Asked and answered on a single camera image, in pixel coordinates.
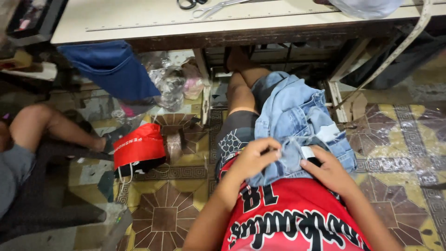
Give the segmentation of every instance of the black-handled scissors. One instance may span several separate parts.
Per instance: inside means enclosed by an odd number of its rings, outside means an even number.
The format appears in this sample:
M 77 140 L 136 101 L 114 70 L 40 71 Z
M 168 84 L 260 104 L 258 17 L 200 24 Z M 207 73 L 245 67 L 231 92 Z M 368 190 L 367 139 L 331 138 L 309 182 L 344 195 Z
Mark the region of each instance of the black-handled scissors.
M 197 3 L 199 4 L 205 4 L 207 0 L 187 0 L 190 5 L 189 6 L 183 6 L 180 4 L 180 0 L 177 0 L 178 6 L 180 6 L 181 9 L 192 9 L 193 7 L 197 6 Z

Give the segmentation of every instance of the light blue denim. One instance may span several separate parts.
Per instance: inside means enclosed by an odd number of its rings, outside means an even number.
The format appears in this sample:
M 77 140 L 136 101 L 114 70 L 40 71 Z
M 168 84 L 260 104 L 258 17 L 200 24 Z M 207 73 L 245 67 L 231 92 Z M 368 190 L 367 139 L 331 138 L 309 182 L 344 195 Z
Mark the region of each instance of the light blue denim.
M 335 127 L 325 107 L 324 90 L 311 88 L 304 79 L 282 71 L 259 79 L 252 89 L 263 89 L 265 95 L 270 92 L 264 102 L 257 100 L 261 114 L 256 121 L 255 139 L 275 138 L 282 144 L 282 157 L 247 179 L 248 185 L 264 186 L 281 178 L 313 178 L 300 166 L 304 158 L 302 146 L 319 145 L 335 155 L 347 172 L 356 169 L 356 157 L 345 131 Z

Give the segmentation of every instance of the plastic bag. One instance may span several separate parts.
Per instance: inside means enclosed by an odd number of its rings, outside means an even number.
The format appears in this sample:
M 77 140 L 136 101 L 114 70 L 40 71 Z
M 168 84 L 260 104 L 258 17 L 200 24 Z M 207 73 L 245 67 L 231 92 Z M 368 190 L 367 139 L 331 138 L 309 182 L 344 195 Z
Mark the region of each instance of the plastic bag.
M 402 0 L 329 0 L 343 13 L 363 19 L 381 19 L 401 6 Z
M 196 100 L 204 88 L 203 77 L 198 69 L 197 61 L 194 57 L 187 58 L 181 65 L 186 83 L 184 84 L 184 98 Z
M 169 66 L 149 72 L 150 79 L 161 92 L 161 96 L 154 97 L 159 106 L 169 112 L 177 112 L 183 107 L 183 88 L 186 79 L 181 67 Z

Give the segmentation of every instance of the blue fabric bag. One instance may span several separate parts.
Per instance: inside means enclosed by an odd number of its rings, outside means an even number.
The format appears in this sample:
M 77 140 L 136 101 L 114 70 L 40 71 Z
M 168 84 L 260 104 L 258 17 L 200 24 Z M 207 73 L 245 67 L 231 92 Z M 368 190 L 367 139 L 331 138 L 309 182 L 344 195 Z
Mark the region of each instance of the blue fabric bag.
M 115 98 L 135 101 L 161 95 L 126 41 L 59 46 L 58 51 Z

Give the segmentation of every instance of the fingers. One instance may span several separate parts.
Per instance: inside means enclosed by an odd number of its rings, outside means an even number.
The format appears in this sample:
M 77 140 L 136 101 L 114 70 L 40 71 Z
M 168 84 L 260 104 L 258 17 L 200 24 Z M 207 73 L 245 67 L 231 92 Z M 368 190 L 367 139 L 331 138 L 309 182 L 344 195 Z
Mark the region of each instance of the fingers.
M 329 152 L 327 152 L 326 150 L 324 150 L 322 147 L 320 146 L 310 146 L 311 150 L 313 150 L 314 156 L 322 163 L 324 164 L 325 162 L 329 162 L 330 160 L 333 159 L 333 155 Z
M 301 164 L 301 167 L 303 169 L 305 169 L 305 171 L 314 175 L 318 180 L 321 179 L 321 175 L 323 175 L 324 170 L 322 170 L 320 167 L 316 166 L 315 164 L 311 163 L 310 161 L 308 161 L 306 159 L 301 160 L 300 164 Z
M 269 164 L 278 161 L 281 156 L 282 154 L 280 151 L 270 151 L 268 153 L 265 153 L 264 155 L 260 156 L 259 165 L 261 165 L 262 167 L 266 167 Z
M 251 143 L 251 148 L 253 150 L 262 152 L 265 149 L 268 148 L 273 148 L 273 149 L 281 149 L 282 145 L 275 139 L 273 139 L 272 137 L 268 137 L 268 138 L 260 138 L 257 139 L 255 141 L 252 141 Z

